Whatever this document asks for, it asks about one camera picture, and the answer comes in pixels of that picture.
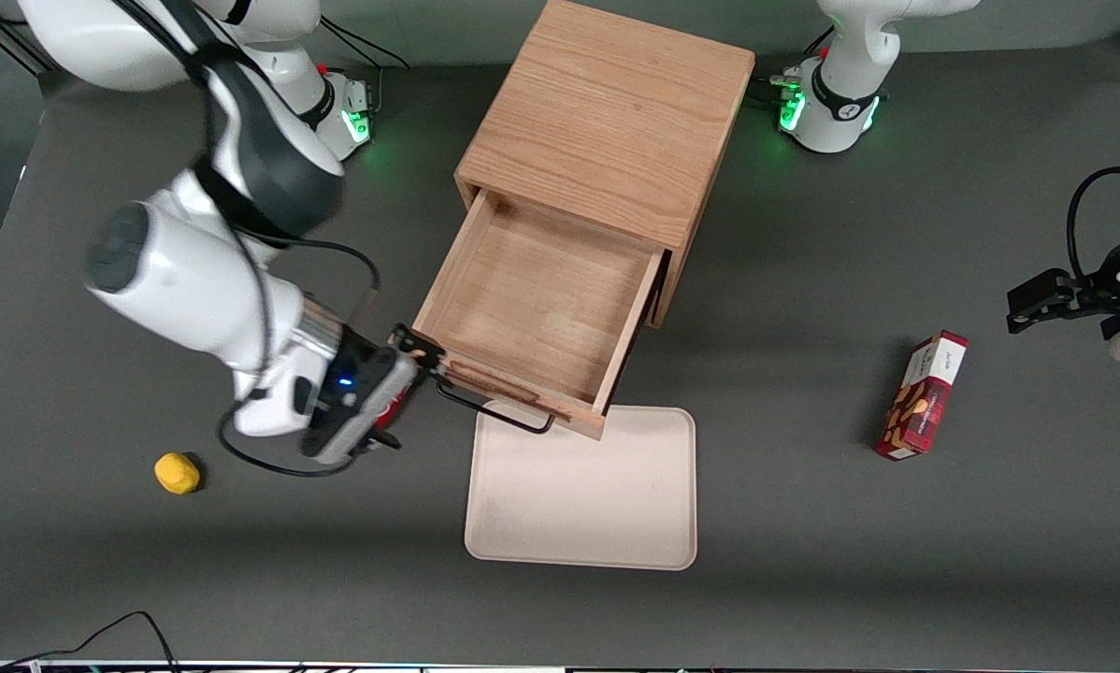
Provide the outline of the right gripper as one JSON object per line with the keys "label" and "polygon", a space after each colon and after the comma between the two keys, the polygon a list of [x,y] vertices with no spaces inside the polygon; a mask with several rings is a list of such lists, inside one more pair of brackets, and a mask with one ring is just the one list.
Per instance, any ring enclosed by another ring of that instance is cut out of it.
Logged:
{"label": "right gripper", "polygon": [[402,443],[386,427],[419,367],[440,370],[445,357],[437,342],[405,324],[394,325],[390,345],[343,328],[300,438],[300,452],[321,465],[339,465],[377,449],[401,451]]}

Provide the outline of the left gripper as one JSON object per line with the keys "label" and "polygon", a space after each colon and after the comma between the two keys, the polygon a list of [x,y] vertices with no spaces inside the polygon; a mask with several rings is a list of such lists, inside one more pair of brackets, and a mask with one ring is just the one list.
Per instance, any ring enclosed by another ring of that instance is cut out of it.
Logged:
{"label": "left gripper", "polygon": [[1120,244],[1111,247],[1094,272],[1082,267],[1079,249],[1072,239],[1072,273],[1064,269],[1047,269],[1006,295],[1006,328],[1021,334],[1030,325],[1065,320],[1077,309],[1077,318],[1107,316],[1099,324],[1102,339],[1110,342],[1120,333]]}

